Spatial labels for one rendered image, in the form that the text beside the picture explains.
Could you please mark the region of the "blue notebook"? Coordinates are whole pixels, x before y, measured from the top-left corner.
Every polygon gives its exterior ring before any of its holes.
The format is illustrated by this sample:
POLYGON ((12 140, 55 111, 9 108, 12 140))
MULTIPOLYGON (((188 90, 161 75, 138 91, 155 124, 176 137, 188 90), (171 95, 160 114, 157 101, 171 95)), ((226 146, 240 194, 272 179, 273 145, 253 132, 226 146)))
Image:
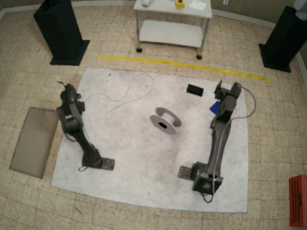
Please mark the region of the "blue notebook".
POLYGON ((217 116, 218 107, 219 107, 219 101, 217 100, 217 101, 209 108, 209 110, 211 110, 211 111, 217 116))

